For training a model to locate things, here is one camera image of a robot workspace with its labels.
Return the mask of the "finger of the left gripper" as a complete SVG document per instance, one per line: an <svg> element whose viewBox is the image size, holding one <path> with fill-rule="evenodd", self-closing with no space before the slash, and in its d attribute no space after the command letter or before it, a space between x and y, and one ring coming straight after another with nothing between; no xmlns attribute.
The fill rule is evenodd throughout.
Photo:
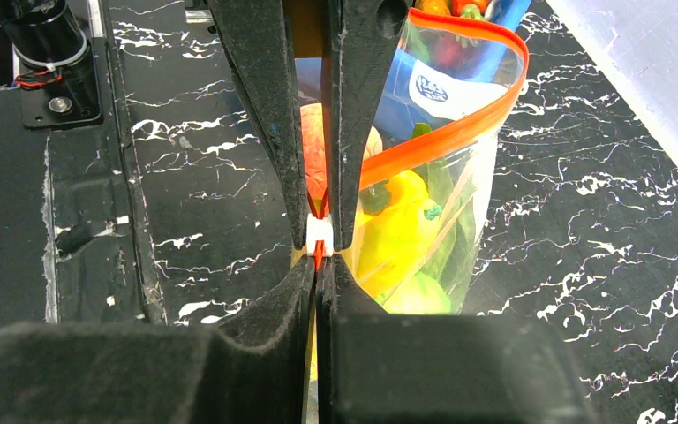
<svg viewBox="0 0 678 424"><path fill-rule="evenodd" d="M411 2L326 1L321 103L333 248L353 240L365 146Z"/></svg>
<svg viewBox="0 0 678 424"><path fill-rule="evenodd" d="M253 130L279 178L293 246L305 246L307 187L295 57L281 1L213 0L209 10Z"/></svg>

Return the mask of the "green leaf vegetable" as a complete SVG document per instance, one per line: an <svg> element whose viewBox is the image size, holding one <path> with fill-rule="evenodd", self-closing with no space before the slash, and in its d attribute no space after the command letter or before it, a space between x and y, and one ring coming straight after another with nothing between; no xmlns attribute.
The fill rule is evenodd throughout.
<svg viewBox="0 0 678 424"><path fill-rule="evenodd" d="M479 250L478 156L474 143L414 169L442 207L440 229L419 272L439 282L451 301L451 314L462 307Z"/></svg>

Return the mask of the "yellow bell pepper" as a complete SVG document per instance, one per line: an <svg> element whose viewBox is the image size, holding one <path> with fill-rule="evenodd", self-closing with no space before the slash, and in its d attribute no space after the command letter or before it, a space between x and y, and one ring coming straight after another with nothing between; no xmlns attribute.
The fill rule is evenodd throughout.
<svg viewBox="0 0 678 424"><path fill-rule="evenodd" d="M442 207L429 197L425 181L412 170L384 187L390 203L364 225L355 278L371 297L390 292L422 263L441 226Z"/></svg>

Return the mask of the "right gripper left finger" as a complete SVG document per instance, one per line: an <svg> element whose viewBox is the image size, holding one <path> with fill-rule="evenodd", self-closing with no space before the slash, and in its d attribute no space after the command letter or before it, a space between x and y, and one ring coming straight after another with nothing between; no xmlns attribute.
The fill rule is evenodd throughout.
<svg viewBox="0 0 678 424"><path fill-rule="evenodd" d="M315 267L216 325L0 330L0 423L299 423Z"/></svg>

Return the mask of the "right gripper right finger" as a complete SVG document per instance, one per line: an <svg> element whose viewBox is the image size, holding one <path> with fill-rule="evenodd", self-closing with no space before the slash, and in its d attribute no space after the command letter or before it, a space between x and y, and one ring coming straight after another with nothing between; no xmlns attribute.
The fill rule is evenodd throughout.
<svg viewBox="0 0 678 424"><path fill-rule="evenodd" d="M316 272L321 423L593 423L558 331L523 317L389 314L341 257Z"/></svg>

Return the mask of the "clear zip top bag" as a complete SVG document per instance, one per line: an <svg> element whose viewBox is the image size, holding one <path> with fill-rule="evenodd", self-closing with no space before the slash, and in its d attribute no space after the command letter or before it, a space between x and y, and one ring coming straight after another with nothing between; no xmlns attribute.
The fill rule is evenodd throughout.
<svg viewBox="0 0 678 424"><path fill-rule="evenodd" d="M304 253L342 256L391 314L463 304L490 201L499 131L529 52L511 24L412 9L363 154L352 244L334 245L320 105L301 109L310 209Z"/></svg>

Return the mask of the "orange peach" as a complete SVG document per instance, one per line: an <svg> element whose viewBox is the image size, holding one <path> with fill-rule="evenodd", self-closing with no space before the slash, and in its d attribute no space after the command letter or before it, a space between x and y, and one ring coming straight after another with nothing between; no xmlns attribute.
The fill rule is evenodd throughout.
<svg viewBox="0 0 678 424"><path fill-rule="evenodd" d="M300 107L306 184L314 201L323 198L327 185L322 111L320 103Z"/></svg>

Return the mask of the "green custard apple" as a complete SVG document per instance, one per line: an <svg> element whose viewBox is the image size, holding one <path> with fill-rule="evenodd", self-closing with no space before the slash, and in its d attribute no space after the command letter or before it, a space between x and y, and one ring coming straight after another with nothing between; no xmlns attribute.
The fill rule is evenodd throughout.
<svg viewBox="0 0 678 424"><path fill-rule="evenodd" d="M390 314L449 314L452 311L451 301L439 282L422 272L401 283L380 303Z"/></svg>

